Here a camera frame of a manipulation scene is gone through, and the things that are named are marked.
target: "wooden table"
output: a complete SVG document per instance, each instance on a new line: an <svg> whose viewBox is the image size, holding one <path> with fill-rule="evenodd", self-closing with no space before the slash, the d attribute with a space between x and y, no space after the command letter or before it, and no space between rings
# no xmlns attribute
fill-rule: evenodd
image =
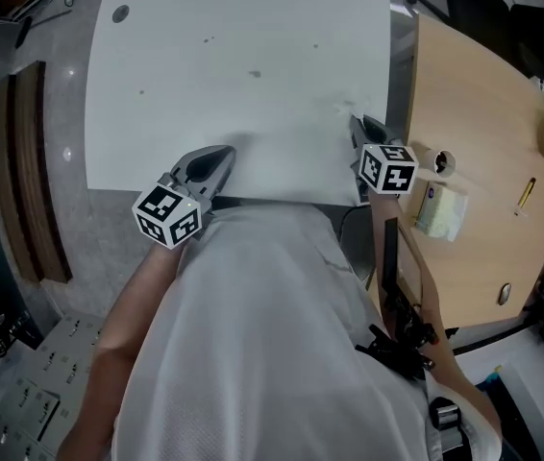
<svg viewBox="0 0 544 461"><path fill-rule="evenodd" d="M457 172L446 182L469 195L456 241L413 229L436 281L443 323L466 327L517 316L544 264L544 157L537 147L544 95L489 50L424 15L415 44L408 145L451 151ZM418 177L401 200L409 220L434 174L420 169ZM516 216L532 177L527 216ZM508 282L511 294L500 306Z"/></svg>

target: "concrete floor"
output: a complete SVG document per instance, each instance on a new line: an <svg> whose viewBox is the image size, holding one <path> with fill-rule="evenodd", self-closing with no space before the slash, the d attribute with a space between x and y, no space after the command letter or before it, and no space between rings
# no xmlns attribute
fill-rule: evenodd
<svg viewBox="0 0 544 461"><path fill-rule="evenodd" d="M445 0L431 1L446 10ZM544 7L544 0L506 1ZM402 0L392 2L402 4ZM149 247L148 240L137 231L131 213L136 193L87 189L85 94L88 58L100 3L101 0L75 0L71 13L36 26L18 50L13 49L18 28L0 26L0 79L32 61L47 62L46 162L54 210L73 280L67 285L48 280L32 285L20 279L0 222L8 259L42 331L53 326L54 310L60 313L70 307L105 316ZM55 0L36 15L35 22L65 10L63 1ZM408 20L399 14L394 18ZM392 71L390 81L395 80Z"/></svg>

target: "black chair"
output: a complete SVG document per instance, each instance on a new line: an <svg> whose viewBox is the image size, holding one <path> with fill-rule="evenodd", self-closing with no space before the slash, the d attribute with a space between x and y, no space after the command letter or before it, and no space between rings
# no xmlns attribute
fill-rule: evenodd
<svg viewBox="0 0 544 461"><path fill-rule="evenodd" d="M527 77L544 78L544 9L504 0L447 0L449 15L428 0L421 3L445 24L471 37Z"/></svg>

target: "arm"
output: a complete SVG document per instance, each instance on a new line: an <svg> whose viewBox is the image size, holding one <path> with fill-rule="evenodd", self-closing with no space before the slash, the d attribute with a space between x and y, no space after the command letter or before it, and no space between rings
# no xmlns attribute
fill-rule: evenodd
<svg viewBox="0 0 544 461"><path fill-rule="evenodd" d="M127 381L148 328L174 281L184 245L153 245L118 296L95 348L80 415L59 448L58 461L106 456Z"/></svg>
<svg viewBox="0 0 544 461"><path fill-rule="evenodd" d="M428 265L422 254L419 252L417 243L404 220L404 214L398 205L394 196L377 195L373 191L369 194L370 205L372 207L373 234L375 237L375 262L377 264L377 281L379 285L379 300L383 322L390 336L394 336L394 317L393 313L387 311L384 305L386 294L381 288L380 282L383 280L383 242L384 242L384 224L385 221L392 218L398 218L399 224L403 227L405 237L411 252L415 255L422 274L422 308L421 316L424 322L431 323L438 336L436 345L426 344L421 353L434 361L436 364L431 370L431 374L439 384L443 384L453 389L469 401L494 427L494 430L501 436L501 422L490 400L481 393L464 376L462 370L456 363L454 352L445 335L445 327L441 320L440 308L438 304L438 292L434 283L433 275L428 269Z"/></svg>

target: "white table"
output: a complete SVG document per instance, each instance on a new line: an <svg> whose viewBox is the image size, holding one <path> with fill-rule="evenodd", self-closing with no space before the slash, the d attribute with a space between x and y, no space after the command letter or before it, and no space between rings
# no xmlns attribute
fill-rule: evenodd
<svg viewBox="0 0 544 461"><path fill-rule="evenodd" d="M349 117L385 120L389 26L389 0L103 0L88 187L141 190L183 154L231 144L225 196L354 205Z"/></svg>

